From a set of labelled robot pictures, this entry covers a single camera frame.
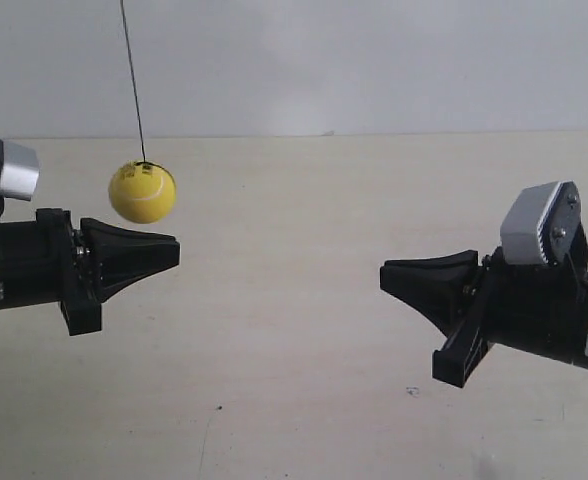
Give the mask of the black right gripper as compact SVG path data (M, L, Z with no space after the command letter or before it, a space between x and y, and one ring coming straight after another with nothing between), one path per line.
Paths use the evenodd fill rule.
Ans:
M479 262L475 250L427 259L386 260L380 289L427 318L444 336L432 354L432 377L463 388L492 348L488 306L501 279L492 268L501 249Z

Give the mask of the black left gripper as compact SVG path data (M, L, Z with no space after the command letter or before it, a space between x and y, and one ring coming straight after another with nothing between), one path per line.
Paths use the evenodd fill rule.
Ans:
M82 218L83 245L69 210L37 209L36 222L45 230L48 253L54 256L57 300L70 336L101 331L100 302L180 263L180 243L171 235L127 230Z

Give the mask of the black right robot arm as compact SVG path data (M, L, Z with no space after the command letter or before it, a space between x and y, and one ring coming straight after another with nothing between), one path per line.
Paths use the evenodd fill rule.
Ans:
M578 230L553 266L512 266L496 248L429 259L387 260L383 292L427 318L446 338L432 376L463 387L495 344L588 370L588 241Z

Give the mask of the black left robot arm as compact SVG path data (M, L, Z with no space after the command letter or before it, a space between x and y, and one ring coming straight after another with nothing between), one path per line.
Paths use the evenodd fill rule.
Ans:
M0 221L0 310L56 303L72 336L98 332L112 296L180 262L171 236L138 232L42 208L31 221Z

